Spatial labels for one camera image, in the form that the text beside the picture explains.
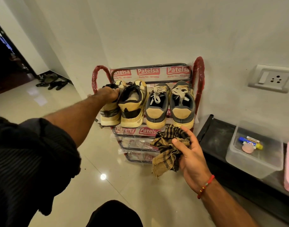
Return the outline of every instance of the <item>brown rag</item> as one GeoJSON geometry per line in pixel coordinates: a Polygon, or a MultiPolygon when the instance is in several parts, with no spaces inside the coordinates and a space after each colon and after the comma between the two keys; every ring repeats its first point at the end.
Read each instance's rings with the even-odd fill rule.
{"type": "Polygon", "coordinates": [[[178,150],[173,144],[172,139],[176,138],[187,147],[190,146],[190,137],[179,127],[169,125],[165,131],[158,131],[155,139],[150,145],[159,149],[160,154],[153,158],[153,173],[156,177],[163,175],[168,170],[175,172],[179,169],[179,158],[181,151],[178,150]]]}

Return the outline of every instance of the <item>shoe rack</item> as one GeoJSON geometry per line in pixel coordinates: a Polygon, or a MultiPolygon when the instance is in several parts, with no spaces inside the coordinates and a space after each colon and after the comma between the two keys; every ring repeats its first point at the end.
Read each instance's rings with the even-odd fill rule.
{"type": "MultiPolygon", "coordinates": [[[[101,69],[103,69],[107,74],[110,83],[113,83],[118,79],[122,79],[125,82],[133,82],[137,79],[141,79],[146,82],[147,90],[149,92],[159,83],[167,83],[172,89],[178,81],[186,81],[192,85],[194,92],[197,91],[195,96],[195,114],[197,114],[201,94],[204,88],[204,62],[202,57],[198,57],[193,66],[184,63],[174,63],[111,69],[110,72],[108,68],[100,65],[93,71],[92,87],[94,93],[97,92],[96,79],[98,71],[101,69]],[[196,76],[198,76],[198,85],[195,89],[196,76]]],[[[173,119],[171,112],[168,109],[166,125],[172,123],[173,119]]],[[[137,128],[124,128],[121,127],[120,124],[111,127],[111,139],[118,141],[118,152],[123,153],[127,160],[138,163],[152,163],[152,159],[160,154],[160,152],[157,148],[150,146],[150,142],[155,138],[158,131],[165,129],[166,125],[161,129],[151,129],[147,127],[146,115],[144,115],[142,125],[137,128]]]]}

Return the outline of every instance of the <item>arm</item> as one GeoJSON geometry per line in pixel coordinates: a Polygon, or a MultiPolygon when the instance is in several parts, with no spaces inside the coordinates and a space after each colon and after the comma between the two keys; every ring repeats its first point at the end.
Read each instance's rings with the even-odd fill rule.
{"type": "MultiPolygon", "coordinates": [[[[211,177],[211,172],[203,156],[202,149],[195,135],[185,127],[181,127],[191,138],[192,145],[187,148],[176,139],[172,143],[183,153],[180,158],[180,169],[185,181],[197,194],[211,177]]],[[[226,192],[214,179],[201,196],[204,206],[218,227],[244,226],[258,227],[252,217],[226,192]]]]}
{"type": "Polygon", "coordinates": [[[101,108],[106,103],[111,103],[117,99],[118,94],[119,88],[116,90],[112,90],[110,87],[101,88],[95,95],[44,116],[44,119],[65,130],[79,147],[86,139],[101,108]]]}

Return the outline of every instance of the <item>black pants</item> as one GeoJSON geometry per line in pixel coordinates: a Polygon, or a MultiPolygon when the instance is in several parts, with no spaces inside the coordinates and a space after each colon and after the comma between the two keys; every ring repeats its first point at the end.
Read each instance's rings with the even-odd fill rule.
{"type": "Polygon", "coordinates": [[[117,226],[120,223],[124,223],[125,227],[143,227],[138,214],[134,210],[119,201],[111,200],[92,213],[86,227],[117,226]]]}

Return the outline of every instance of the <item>switch plate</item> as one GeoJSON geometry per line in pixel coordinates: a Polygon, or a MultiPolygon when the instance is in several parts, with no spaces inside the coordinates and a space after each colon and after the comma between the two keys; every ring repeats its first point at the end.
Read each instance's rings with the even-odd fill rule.
{"type": "Polygon", "coordinates": [[[259,64],[256,66],[248,86],[287,93],[289,91],[289,68],[259,64]]]}

